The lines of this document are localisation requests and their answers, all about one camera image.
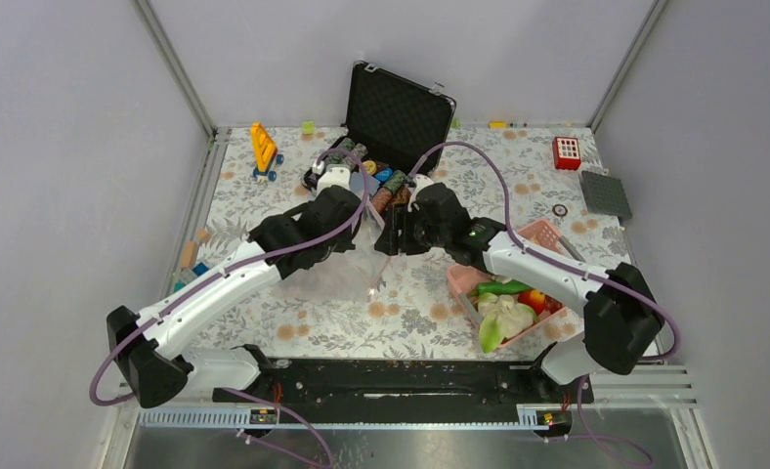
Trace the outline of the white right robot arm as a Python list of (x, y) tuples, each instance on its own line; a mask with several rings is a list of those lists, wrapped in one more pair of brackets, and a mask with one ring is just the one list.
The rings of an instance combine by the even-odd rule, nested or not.
[(518, 280), (581, 315), (582, 333), (545, 351), (531, 377), (533, 393), (547, 403), (598, 369), (629, 374), (665, 325), (634, 266), (607, 270), (533, 245), (504, 223), (470, 216), (442, 183), (417, 188), (408, 204), (389, 207), (375, 248), (387, 255), (442, 248), (460, 265)]

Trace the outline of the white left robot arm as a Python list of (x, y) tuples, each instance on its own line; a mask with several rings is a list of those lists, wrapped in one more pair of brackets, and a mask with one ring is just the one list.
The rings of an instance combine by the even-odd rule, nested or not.
[(334, 252), (353, 249), (364, 202), (341, 186), (265, 218), (224, 261), (183, 289), (134, 312), (125, 306), (106, 318), (109, 355), (143, 408), (163, 405), (195, 385), (231, 387), (248, 400), (265, 400), (274, 377), (245, 350), (190, 350), (211, 321)]

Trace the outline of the clear pink zip top bag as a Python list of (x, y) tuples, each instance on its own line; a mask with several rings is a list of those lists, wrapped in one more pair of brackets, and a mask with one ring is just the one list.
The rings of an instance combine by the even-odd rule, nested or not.
[(307, 301), (353, 301), (370, 299), (378, 291), (389, 257), (374, 249), (382, 234), (383, 221), (373, 215), (370, 204), (358, 221), (355, 248), (331, 253), (310, 270), (299, 271), (276, 284), (271, 295), (278, 299)]

